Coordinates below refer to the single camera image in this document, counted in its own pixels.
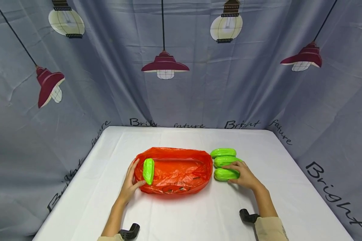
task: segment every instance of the lamp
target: lamp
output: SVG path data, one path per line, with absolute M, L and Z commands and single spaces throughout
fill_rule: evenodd
M 156 72 L 159 79 L 172 79 L 175 72 L 189 71 L 189 68 L 182 63 L 176 62 L 174 57 L 165 50 L 164 0 L 161 0 L 161 8 L 163 51 L 155 57 L 153 62 L 143 66 L 141 71 L 146 73 Z
M 31 59 L 32 63 L 36 66 L 36 74 L 37 74 L 37 81 L 39 82 L 40 86 L 42 87 L 39 93 L 39 101 L 38 107 L 41 108 L 45 106 L 51 98 L 56 102 L 59 103 L 62 101 L 62 90 L 60 89 L 59 85 L 64 81 L 64 75 L 60 72 L 51 73 L 48 69 L 44 69 L 39 67 L 34 59 L 32 58 L 31 54 L 28 52 L 27 48 L 24 46 L 23 42 L 19 38 L 19 36 L 14 31 L 13 27 L 5 17 L 3 11 L 0 9 L 0 14 L 3 16 L 7 25 L 11 28 L 12 32 L 16 36 L 17 40 L 21 46 L 23 46 L 25 52 L 28 54 L 29 58 Z
M 84 22 L 79 14 L 72 10 L 66 0 L 52 0 L 54 10 L 48 15 L 51 27 L 68 38 L 82 38 Z
M 311 65 L 320 68 L 322 66 L 322 58 L 319 55 L 319 48 L 312 41 L 302 48 L 298 54 L 283 59 L 280 63 L 283 65 L 293 64 L 291 70 L 299 72 L 308 69 Z
M 60 72 L 51 73 L 48 69 L 36 66 L 37 81 L 41 89 L 39 93 L 38 107 L 45 106 L 51 99 L 56 103 L 62 101 L 62 90 L 59 85 L 65 80 Z
M 217 43 L 230 43 L 239 35 L 243 27 L 239 7 L 238 0 L 228 0 L 224 4 L 224 11 L 221 16 L 212 22 L 210 35 Z

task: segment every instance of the curtain backdrop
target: curtain backdrop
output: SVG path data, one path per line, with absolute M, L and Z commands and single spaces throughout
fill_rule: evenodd
M 271 130 L 362 241 L 362 0 L 163 9 L 0 0 L 0 240 L 31 240 L 117 125 Z

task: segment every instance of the hanging lamp cord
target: hanging lamp cord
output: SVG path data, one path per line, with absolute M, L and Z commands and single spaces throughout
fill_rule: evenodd
M 162 42 L 165 51 L 164 0 L 161 0 L 161 10 L 162 10 Z
M 31 57 L 31 55 L 29 54 L 28 50 L 26 49 L 26 47 L 24 46 L 23 42 L 20 40 L 19 36 L 16 34 L 16 32 L 13 30 L 11 24 L 8 22 L 7 18 L 5 17 L 4 13 L 1 11 L 0 9 L 0 13 L 3 16 L 4 20 L 7 22 L 8 26 L 10 26 L 11 30 L 13 31 L 14 35 L 16 36 L 16 38 L 19 40 L 19 42 L 21 43 L 21 45 L 23 46 L 24 50 L 27 52 L 29 58 L 31 58 L 32 62 L 34 62 L 34 65 L 37 66 L 36 62 L 34 61 L 34 59 Z
M 337 2 L 338 2 L 338 0 L 335 0 L 333 6 L 331 6 L 330 11 L 328 11 L 328 14 L 327 14 L 327 16 L 326 16 L 326 19 L 323 21 L 322 25 L 320 26 L 320 29 L 319 29 L 318 33 L 316 34 L 316 36 L 315 36 L 315 38 L 314 38 L 314 42 L 315 42 L 316 38 L 318 37 L 320 31 L 322 30 L 323 26 L 325 25 L 328 17 L 330 16 L 331 11 L 333 10 L 333 8 L 334 8 L 334 6 L 335 6 L 335 4 L 336 4 Z

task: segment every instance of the table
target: table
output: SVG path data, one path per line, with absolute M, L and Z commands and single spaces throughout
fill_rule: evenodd
M 290 241 L 352 241 L 277 137 L 267 130 L 108 127 L 34 241 L 95 241 L 102 233 L 130 162 L 150 147 L 234 148 L 270 190 Z M 158 197 L 137 190 L 122 229 L 141 226 L 137 241 L 255 241 L 239 210 L 257 212 L 250 190 L 212 177 L 194 195 Z

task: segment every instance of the sleeve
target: sleeve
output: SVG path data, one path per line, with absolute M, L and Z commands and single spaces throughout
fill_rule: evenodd
M 259 241 L 289 241 L 283 223 L 278 217 L 258 218 L 255 229 Z
M 114 237 L 99 237 L 98 241 L 123 241 L 122 236 L 118 233 Z

